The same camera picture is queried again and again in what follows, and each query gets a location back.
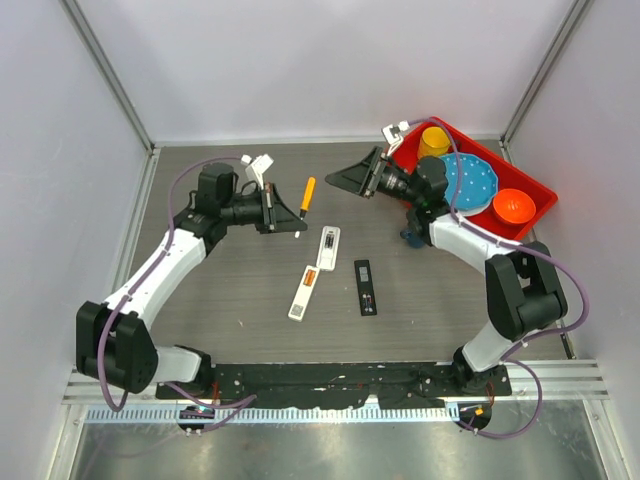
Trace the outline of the white remote with orange batteries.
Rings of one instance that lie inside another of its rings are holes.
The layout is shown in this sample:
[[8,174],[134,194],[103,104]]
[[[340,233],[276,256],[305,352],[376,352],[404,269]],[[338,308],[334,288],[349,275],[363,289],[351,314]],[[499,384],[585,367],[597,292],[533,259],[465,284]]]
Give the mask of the white remote with orange batteries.
[[309,305],[320,270],[307,265],[288,311],[290,320],[301,322]]

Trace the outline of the orange handle screwdriver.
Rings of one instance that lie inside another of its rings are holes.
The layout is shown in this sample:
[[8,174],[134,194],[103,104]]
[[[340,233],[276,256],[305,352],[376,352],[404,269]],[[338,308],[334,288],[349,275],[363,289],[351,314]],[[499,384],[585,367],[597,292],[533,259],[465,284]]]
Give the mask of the orange handle screwdriver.
[[301,205],[300,205],[300,209],[299,209],[299,217],[301,219],[303,219],[307,215],[311,207],[312,199],[315,192],[315,187],[316,187],[316,178],[314,176],[310,176],[307,180]]

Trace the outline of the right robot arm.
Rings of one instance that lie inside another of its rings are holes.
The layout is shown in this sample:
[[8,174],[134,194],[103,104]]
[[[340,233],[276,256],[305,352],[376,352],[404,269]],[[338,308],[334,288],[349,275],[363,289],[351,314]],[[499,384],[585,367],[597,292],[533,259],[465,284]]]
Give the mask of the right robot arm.
[[454,214],[445,197],[449,182],[441,158],[426,156],[407,173],[375,147],[360,162],[325,180],[359,197],[380,192],[408,203],[407,226],[413,237],[483,275],[489,320],[454,353],[451,380],[460,393],[483,391],[491,372],[518,341],[567,313],[566,296],[546,246],[508,245]]

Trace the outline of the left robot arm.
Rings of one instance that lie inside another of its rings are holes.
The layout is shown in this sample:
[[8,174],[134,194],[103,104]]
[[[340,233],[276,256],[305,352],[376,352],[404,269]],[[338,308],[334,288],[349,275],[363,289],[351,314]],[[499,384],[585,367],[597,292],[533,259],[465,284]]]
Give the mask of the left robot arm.
[[230,159],[195,164],[196,189],[187,206],[168,213],[159,246],[105,300],[85,302],[76,314],[76,368],[109,387],[138,394],[152,383],[178,383],[190,398],[213,385],[211,358],[185,346],[160,347],[151,329],[160,310],[186,276],[200,265],[232,226],[252,225],[260,234],[304,231],[306,223],[265,178],[273,160],[263,154],[240,159],[251,191],[238,184]]

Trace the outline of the black remote control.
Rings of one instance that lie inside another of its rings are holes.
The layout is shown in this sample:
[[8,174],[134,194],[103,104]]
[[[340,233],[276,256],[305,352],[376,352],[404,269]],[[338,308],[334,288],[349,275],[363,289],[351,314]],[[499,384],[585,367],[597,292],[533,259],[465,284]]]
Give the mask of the black remote control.
[[377,306],[370,262],[366,259],[354,261],[358,301],[362,316],[375,316]]

